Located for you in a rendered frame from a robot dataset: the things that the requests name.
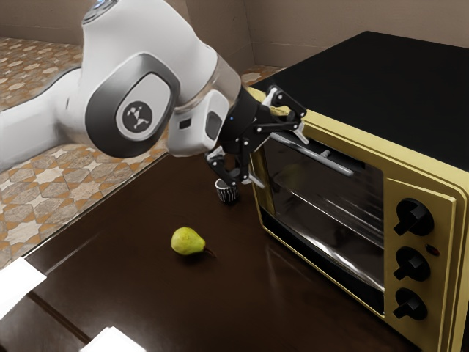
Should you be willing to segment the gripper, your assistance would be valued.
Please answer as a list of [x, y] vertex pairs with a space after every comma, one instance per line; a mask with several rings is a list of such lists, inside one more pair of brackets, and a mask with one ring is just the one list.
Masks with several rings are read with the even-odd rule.
[[[271, 107], [282, 106], [289, 108], [288, 114], [274, 115], [270, 111]], [[270, 86], [262, 103], [241, 87], [218, 137], [221, 146], [206, 152], [204, 159], [229, 187], [253, 183], [264, 188], [262, 181], [249, 171], [250, 154], [272, 132], [292, 131], [302, 143], [308, 144], [309, 140], [303, 135], [305, 115], [306, 109], [280, 87]], [[231, 171], [225, 167], [226, 153], [235, 154], [237, 166]]]

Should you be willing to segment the small black striped cup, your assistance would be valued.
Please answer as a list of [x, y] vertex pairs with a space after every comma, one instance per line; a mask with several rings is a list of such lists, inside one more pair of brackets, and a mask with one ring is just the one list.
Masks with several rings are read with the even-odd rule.
[[215, 182], [215, 190], [218, 198], [226, 205], [236, 203], [239, 198], [239, 191], [236, 185], [228, 186], [222, 179], [217, 179]]

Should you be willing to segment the yellow toaster oven black top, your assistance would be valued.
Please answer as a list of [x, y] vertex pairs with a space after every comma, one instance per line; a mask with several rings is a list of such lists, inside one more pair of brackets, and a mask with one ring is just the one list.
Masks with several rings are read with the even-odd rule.
[[262, 227], [421, 352], [469, 352], [469, 48], [363, 32], [252, 86]]

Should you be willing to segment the green pear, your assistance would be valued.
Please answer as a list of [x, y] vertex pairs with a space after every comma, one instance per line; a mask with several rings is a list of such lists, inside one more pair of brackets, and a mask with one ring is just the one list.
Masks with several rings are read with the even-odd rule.
[[182, 256], [208, 253], [216, 257], [216, 254], [206, 247], [205, 239], [190, 227], [181, 227], [174, 231], [171, 237], [171, 248]]

